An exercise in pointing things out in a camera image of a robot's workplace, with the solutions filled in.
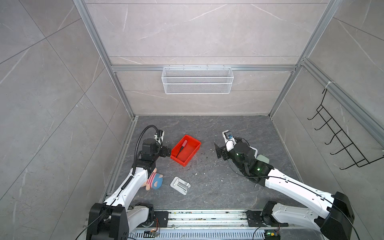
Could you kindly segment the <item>red black screwdriver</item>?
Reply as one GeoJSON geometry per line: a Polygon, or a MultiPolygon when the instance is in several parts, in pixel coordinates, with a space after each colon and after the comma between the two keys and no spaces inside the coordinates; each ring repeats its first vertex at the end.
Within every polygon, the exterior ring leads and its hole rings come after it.
{"type": "Polygon", "coordinates": [[[185,148],[185,146],[187,145],[188,141],[187,140],[184,140],[184,142],[182,143],[181,145],[181,148],[179,149],[179,152],[178,154],[176,155],[176,158],[179,156],[179,154],[181,153],[181,151],[185,148]]]}

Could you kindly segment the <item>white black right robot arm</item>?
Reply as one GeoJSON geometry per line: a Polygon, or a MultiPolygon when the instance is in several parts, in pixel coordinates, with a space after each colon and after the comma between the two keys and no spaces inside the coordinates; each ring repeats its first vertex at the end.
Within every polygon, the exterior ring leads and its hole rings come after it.
{"type": "Polygon", "coordinates": [[[261,213],[265,225],[302,226],[322,233],[329,240],[349,240],[356,232],[355,215],[345,194],[323,192],[285,175],[240,139],[230,139],[223,147],[215,145],[215,150],[218,158],[237,167],[236,174],[303,205],[300,208],[269,201],[261,213]]]}

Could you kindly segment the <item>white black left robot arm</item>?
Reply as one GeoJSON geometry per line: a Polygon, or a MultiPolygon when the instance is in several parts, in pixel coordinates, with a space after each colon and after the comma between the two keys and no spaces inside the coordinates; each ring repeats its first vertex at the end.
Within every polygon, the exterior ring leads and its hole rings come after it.
{"type": "Polygon", "coordinates": [[[144,140],[124,182],[103,203],[91,207],[85,239],[128,240],[136,227],[151,226],[155,221],[152,204],[139,203],[132,209],[129,206],[141,188],[158,189],[162,185],[163,176],[157,173],[156,160],[170,155],[171,149],[163,146],[162,137],[144,140]]]}

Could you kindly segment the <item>red plastic bin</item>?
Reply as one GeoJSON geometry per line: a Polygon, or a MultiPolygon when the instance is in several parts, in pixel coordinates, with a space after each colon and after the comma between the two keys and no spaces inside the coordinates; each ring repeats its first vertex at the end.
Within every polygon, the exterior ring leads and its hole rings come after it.
{"type": "Polygon", "coordinates": [[[191,159],[194,157],[194,155],[197,153],[197,151],[200,149],[201,144],[202,143],[199,140],[189,135],[184,135],[184,137],[172,149],[171,159],[174,160],[176,163],[180,164],[181,166],[186,167],[191,161],[191,159]],[[176,155],[178,154],[179,149],[181,148],[181,145],[184,140],[187,140],[188,143],[185,148],[181,151],[179,156],[176,158],[176,155]]]}

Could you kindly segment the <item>pig plush toy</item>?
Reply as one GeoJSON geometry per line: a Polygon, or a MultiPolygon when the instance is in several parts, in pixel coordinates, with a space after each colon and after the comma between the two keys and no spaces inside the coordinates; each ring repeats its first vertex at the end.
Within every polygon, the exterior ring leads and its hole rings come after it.
{"type": "Polygon", "coordinates": [[[159,174],[157,168],[151,173],[144,186],[147,191],[154,189],[159,189],[163,184],[163,175],[159,174]]]}

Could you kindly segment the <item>metal base rail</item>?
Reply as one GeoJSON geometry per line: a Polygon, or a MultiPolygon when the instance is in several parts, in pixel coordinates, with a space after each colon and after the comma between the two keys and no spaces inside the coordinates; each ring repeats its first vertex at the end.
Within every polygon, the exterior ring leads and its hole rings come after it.
{"type": "Polygon", "coordinates": [[[137,227],[128,239],[264,240],[288,226],[267,225],[261,210],[155,210],[155,222],[137,227]]]}

